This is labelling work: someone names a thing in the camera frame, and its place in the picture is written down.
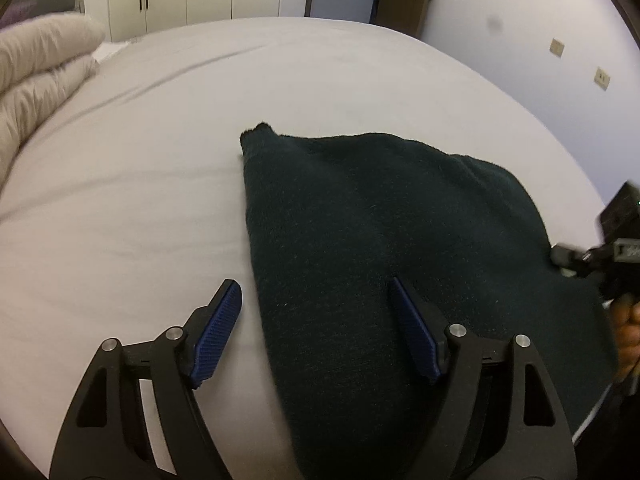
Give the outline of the person's right hand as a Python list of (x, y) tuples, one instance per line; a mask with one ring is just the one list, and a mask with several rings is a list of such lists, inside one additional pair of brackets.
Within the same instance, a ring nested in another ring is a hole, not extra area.
[(639, 304), (629, 295), (614, 300), (608, 308), (617, 349), (616, 382), (639, 376), (640, 325)]

